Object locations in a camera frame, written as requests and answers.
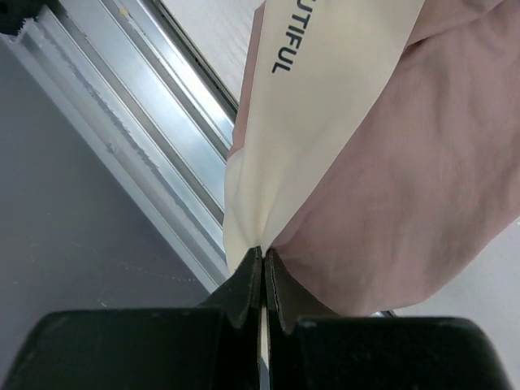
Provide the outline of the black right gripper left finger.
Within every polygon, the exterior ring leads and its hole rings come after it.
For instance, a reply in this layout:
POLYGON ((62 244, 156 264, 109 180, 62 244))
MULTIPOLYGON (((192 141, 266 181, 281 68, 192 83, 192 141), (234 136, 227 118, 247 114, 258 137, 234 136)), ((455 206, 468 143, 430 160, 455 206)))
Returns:
POLYGON ((42 318, 5 389, 257 389, 262 253, 194 308, 69 310, 42 318))

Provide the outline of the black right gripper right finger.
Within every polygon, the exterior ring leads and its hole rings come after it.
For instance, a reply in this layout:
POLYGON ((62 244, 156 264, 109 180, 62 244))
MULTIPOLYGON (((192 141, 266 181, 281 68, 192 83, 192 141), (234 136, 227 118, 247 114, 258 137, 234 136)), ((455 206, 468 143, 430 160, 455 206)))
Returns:
POLYGON ((273 389, 510 389, 484 332, 465 318, 340 317, 264 260, 273 389))

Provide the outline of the pink underwear cream waistband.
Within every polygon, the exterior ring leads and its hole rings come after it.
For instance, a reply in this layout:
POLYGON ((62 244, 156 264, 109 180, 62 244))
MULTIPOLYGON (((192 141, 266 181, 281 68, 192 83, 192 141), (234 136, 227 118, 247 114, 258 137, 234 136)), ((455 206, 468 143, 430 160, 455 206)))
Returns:
POLYGON ((265 1, 225 177, 234 271, 273 249, 337 314, 416 305, 519 216, 516 1, 265 1))

